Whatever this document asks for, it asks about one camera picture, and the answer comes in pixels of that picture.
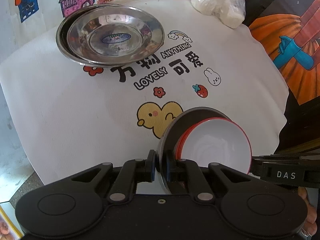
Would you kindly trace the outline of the person's right hand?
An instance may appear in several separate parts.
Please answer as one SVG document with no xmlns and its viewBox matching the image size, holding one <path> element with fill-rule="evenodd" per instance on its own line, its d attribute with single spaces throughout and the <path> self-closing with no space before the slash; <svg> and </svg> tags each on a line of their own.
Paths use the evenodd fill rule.
<svg viewBox="0 0 320 240">
<path fill-rule="evenodd" d="M 302 227 L 302 233 L 304 233 L 304 235 L 308 237 L 309 236 L 312 237 L 317 232 L 317 224 L 316 224 L 317 212 L 316 212 L 316 209 L 309 203 L 308 193 L 306 188 L 299 187 L 298 195 L 302 198 L 302 200 L 304 200 L 308 208 L 308 214 L 306 217 L 306 221 Z"/>
</svg>

